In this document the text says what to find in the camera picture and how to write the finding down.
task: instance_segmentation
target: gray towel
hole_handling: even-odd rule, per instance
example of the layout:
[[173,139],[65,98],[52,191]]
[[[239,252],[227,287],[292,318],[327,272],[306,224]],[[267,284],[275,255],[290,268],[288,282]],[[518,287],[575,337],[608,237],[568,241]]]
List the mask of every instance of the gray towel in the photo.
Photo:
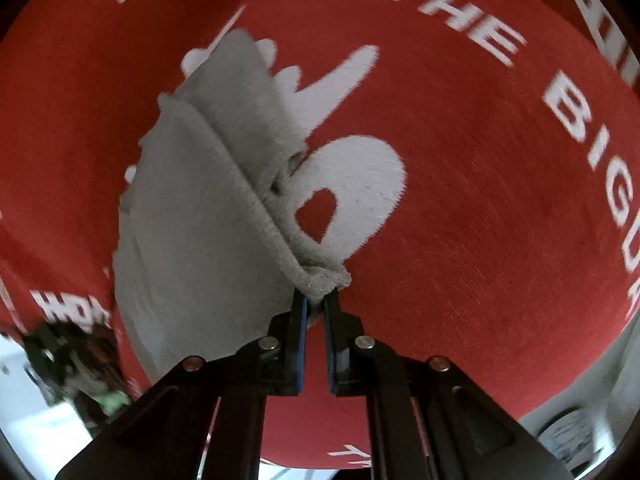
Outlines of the gray towel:
[[640,410],[640,322],[636,317],[632,323],[633,332],[618,364],[618,376],[607,408],[616,446],[620,445]]
[[312,302],[350,276],[298,227],[289,179],[305,154],[252,38],[223,38],[142,139],[120,200],[115,294],[152,381],[266,332],[299,288]]

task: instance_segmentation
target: red fabric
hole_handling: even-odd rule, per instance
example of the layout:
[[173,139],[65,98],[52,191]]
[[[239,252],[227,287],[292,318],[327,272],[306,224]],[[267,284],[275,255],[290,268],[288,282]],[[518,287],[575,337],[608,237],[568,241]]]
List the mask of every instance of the red fabric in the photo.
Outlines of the red fabric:
[[[184,55],[244,3],[236,26],[272,39],[273,73],[299,66],[299,89],[361,47],[377,49],[308,138],[310,152],[347,136],[383,140],[406,173],[394,211],[346,261],[343,308],[402,354],[450,356],[514,416],[568,386],[626,323],[636,276],[620,247],[637,207],[618,228],[605,181],[613,155],[632,174],[638,167],[638,101],[585,38],[572,0],[543,0],[555,10],[455,0],[484,12],[462,32],[443,11],[418,12],[426,1],[33,0],[0,47],[0,273],[27,330],[42,318],[30,290],[114,308],[104,267],[136,143],[157,118],[157,95],[182,80]],[[509,54],[513,66],[468,37],[489,14],[526,39]],[[542,101],[559,70],[591,107],[583,144]],[[611,139],[592,171],[586,157],[603,123]],[[298,215],[316,238],[341,207],[321,194]],[[143,390],[117,314],[112,323],[124,371]],[[366,457],[328,455],[368,444],[364,404],[326,392],[321,336],[310,330],[305,393],[268,402],[262,454],[287,466],[361,466],[349,462]]]

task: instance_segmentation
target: red cloth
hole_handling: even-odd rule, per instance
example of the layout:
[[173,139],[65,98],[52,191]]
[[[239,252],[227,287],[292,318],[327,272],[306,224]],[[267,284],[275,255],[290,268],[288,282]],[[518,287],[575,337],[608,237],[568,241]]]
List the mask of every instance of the red cloth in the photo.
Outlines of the red cloth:
[[[585,37],[573,0],[454,0],[482,11],[462,30],[444,10],[417,10],[428,1],[32,0],[0,46],[0,275],[14,318],[26,330],[42,320],[32,290],[114,309],[104,268],[155,99],[182,80],[185,54],[246,4],[235,26],[273,40],[273,73],[299,66],[298,89],[375,47],[364,78],[308,138],[311,153],[350,136],[379,139],[406,175],[393,211],[346,261],[343,308],[402,354],[450,356],[514,416],[568,386],[628,320],[636,275],[621,246],[637,207],[615,224],[606,174],[613,155],[631,174],[638,167],[638,100]],[[524,38],[502,33],[516,49],[499,48],[511,65],[469,37],[491,15]],[[584,142],[542,99],[560,70],[589,103]],[[610,141],[592,170],[601,124]],[[384,182],[389,170],[379,169]],[[345,200],[357,198],[348,189]],[[319,192],[298,219],[321,237],[345,205]],[[14,318],[0,310],[3,324]],[[142,391],[119,316],[111,322]],[[364,403],[326,391],[321,337],[310,330],[305,393],[269,400],[262,455],[361,466],[350,462],[367,460]],[[346,445],[362,452],[329,455]]]

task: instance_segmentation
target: metal screw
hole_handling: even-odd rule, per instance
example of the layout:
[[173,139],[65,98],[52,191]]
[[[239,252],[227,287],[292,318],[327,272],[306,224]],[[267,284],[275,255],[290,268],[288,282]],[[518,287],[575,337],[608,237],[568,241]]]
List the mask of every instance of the metal screw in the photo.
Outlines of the metal screw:
[[449,370],[449,368],[451,368],[451,361],[449,361],[446,357],[436,355],[436,357],[432,357],[431,359],[429,359],[429,366],[437,372],[446,372],[447,370]]
[[263,350],[274,350],[278,347],[280,342],[273,336],[267,335],[258,341],[258,346]]
[[204,359],[197,355],[192,355],[190,357],[187,357],[184,361],[182,361],[182,366],[188,372],[197,372],[202,368],[203,364],[204,364]]
[[362,348],[363,350],[370,350],[373,348],[373,345],[376,344],[376,340],[368,335],[359,335],[356,338],[356,346],[358,348]]

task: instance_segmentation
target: black bracket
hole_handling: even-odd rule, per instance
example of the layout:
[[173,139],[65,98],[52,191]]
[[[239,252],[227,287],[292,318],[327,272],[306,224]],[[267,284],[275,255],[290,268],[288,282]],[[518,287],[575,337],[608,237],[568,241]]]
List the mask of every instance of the black bracket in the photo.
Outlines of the black bracket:
[[[364,335],[323,300],[329,383],[366,396],[376,480],[568,480],[548,453],[447,358],[419,362]],[[308,307],[233,356],[184,359],[81,451],[56,480],[257,480],[267,396],[302,390]]]

